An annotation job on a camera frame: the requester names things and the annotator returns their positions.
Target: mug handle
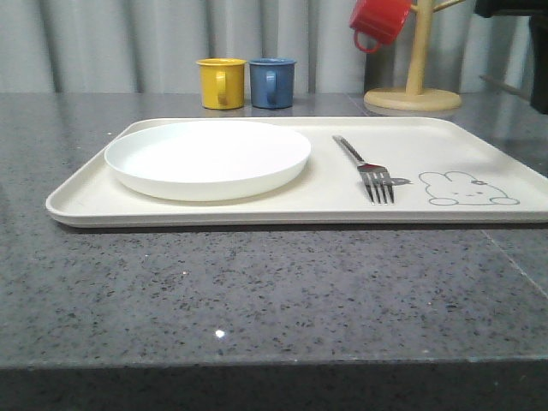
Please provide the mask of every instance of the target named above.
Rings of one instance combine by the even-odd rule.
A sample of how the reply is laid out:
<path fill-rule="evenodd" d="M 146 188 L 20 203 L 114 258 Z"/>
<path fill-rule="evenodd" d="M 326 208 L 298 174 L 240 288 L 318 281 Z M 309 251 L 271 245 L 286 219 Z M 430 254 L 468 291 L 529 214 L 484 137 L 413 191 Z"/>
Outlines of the mug handle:
<path fill-rule="evenodd" d="M 217 81 L 217 99 L 220 105 L 226 105 L 226 73 L 218 71 L 215 74 Z"/>
<path fill-rule="evenodd" d="M 375 46 L 372 49 L 366 49 L 363 45 L 360 44 L 360 39 L 358 39 L 358 34 L 360 34 L 360 32 L 358 32 L 357 30 L 354 30 L 354 44 L 361 51 L 364 51 L 365 53 L 374 53 L 380 48 L 380 43 L 377 42 L 377 44 L 375 44 Z"/>
<path fill-rule="evenodd" d="M 276 72 L 266 72 L 266 100 L 268 104 L 276 103 Z"/>

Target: white curtain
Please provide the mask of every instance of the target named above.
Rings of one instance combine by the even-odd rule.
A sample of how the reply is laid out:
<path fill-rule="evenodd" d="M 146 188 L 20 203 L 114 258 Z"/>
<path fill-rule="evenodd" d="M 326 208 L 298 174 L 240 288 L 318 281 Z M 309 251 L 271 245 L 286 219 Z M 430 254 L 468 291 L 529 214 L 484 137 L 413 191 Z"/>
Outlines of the white curtain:
<path fill-rule="evenodd" d="M 404 86 L 414 16 L 393 45 L 365 55 L 348 20 L 355 0 L 1 0 L 0 92 L 199 92 L 205 57 L 292 57 L 295 92 Z M 527 17 L 474 15 L 475 0 L 435 14 L 426 86 L 529 93 Z"/>

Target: black object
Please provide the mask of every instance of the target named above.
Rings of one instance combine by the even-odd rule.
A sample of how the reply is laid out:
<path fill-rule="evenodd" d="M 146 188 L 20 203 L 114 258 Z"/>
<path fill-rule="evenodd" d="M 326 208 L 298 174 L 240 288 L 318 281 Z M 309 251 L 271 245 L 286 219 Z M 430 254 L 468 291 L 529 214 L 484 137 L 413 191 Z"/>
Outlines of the black object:
<path fill-rule="evenodd" d="M 534 55 L 531 106 L 548 114 L 548 0 L 477 0 L 474 12 L 483 17 L 532 16 L 529 20 Z"/>

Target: gray speckled countertop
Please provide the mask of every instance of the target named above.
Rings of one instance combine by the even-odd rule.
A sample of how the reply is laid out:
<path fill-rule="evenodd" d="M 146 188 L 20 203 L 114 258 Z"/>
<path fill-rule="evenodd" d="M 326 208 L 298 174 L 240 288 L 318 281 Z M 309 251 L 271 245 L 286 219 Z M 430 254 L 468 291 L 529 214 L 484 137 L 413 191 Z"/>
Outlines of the gray speckled countertop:
<path fill-rule="evenodd" d="M 463 101 L 448 120 L 548 176 L 548 116 L 498 91 Z M 548 409 L 547 224 L 78 230 L 44 208 L 139 120 L 375 115 L 345 94 L 228 112 L 201 108 L 198 95 L 0 95 L 0 409 L 230 408 L 213 397 L 234 409 L 465 409 L 429 397 L 428 384 L 453 400 L 485 400 L 477 409 Z M 477 364 L 485 368 L 466 368 Z M 371 372 L 373 385 L 349 382 Z M 489 380 L 474 391 L 475 378 L 493 375 L 512 389 Z M 431 382 L 418 389 L 416 378 Z M 280 379 L 292 400 L 274 407 Z M 98 394 L 106 380 L 126 396 Z M 150 388 L 160 380 L 205 394 L 162 391 L 160 401 Z M 250 381 L 253 393 L 241 387 Z M 291 390 L 295 381 L 306 383 Z M 364 402 L 357 390 L 384 394 Z"/>

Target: plate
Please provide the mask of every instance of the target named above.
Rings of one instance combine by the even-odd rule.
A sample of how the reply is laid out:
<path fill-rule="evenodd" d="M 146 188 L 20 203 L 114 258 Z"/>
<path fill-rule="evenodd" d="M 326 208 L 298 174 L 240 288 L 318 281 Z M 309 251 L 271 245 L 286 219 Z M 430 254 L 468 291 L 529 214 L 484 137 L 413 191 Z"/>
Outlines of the plate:
<path fill-rule="evenodd" d="M 168 200 L 232 200 L 279 188 L 303 170 L 312 146 L 296 131 L 247 121 L 194 121 L 114 140 L 104 160 L 125 186 Z"/>

